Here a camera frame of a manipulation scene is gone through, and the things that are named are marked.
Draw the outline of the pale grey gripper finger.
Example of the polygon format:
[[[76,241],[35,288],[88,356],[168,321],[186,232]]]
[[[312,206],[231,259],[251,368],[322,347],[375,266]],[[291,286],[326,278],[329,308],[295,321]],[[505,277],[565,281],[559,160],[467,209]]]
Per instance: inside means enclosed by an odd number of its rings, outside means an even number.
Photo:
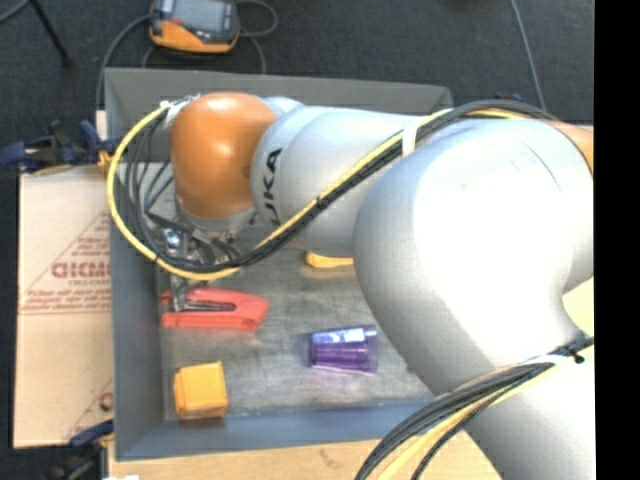
[[[177,274],[169,275],[169,290],[171,295],[171,307],[175,312],[185,309],[186,294],[190,288],[190,280]]]

